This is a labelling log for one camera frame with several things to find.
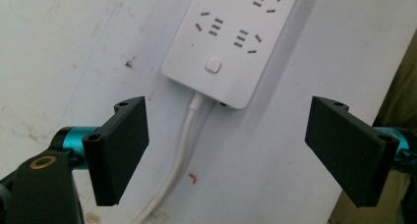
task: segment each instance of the power cord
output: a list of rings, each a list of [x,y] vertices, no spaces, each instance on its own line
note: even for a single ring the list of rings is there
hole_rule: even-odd
[[[156,209],[156,207],[162,202],[166,194],[171,189],[176,178],[180,175],[180,171],[184,164],[185,156],[187,154],[188,145],[190,143],[190,133],[193,128],[193,124],[197,116],[197,113],[202,107],[204,101],[205,101],[204,95],[202,95],[199,92],[196,92],[194,94],[193,100],[191,101],[190,106],[189,106],[188,115],[185,120],[182,135],[181,135],[180,145],[179,145],[177,155],[174,161],[174,165],[171,169],[171,172],[166,178],[165,183],[159,189],[158,193],[153,197],[153,199],[147,204],[147,206],[144,208],[141,214],[137,216],[132,223],[142,224],[150,216],[150,214]]]

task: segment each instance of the screw hole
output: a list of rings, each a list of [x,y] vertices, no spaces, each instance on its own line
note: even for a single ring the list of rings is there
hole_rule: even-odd
[[[386,135],[379,135],[378,138],[380,140],[384,140],[386,142],[393,142],[393,138],[390,136],[386,136]]]
[[[45,155],[43,157],[36,158],[31,164],[30,169],[37,170],[48,167],[56,161],[56,157],[52,155]]]
[[[89,136],[89,140],[100,140],[101,135],[100,134],[93,134]]]

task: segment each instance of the black mount arm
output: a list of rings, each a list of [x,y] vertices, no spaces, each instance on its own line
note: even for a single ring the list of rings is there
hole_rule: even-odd
[[[71,171],[86,162],[97,205],[117,204],[148,146],[149,132],[144,97],[114,109],[100,128],[63,128],[48,149],[1,180],[0,223],[84,223]]]
[[[377,206],[399,141],[368,126],[348,113],[348,109],[343,103],[314,96],[305,141],[357,207]],[[402,155],[404,152],[416,151],[402,150]],[[404,224],[416,223],[417,163],[414,160],[395,163],[401,164],[404,167],[400,171],[409,171],[410,164],[414,171],[398,220]]]

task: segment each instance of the power socket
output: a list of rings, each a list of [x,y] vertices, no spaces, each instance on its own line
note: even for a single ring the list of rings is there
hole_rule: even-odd
[[[193,0],[162,73],[244,108],[295,0]]]

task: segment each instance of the black bracket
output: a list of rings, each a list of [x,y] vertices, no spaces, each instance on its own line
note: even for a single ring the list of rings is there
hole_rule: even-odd
[[[114,106],[115,114],[83,138],[95,202],[119,203],[149,143],[145,98]]]
[[[313,97],[305,141],[357,207],[376,206],[399,141],[340,102]]]

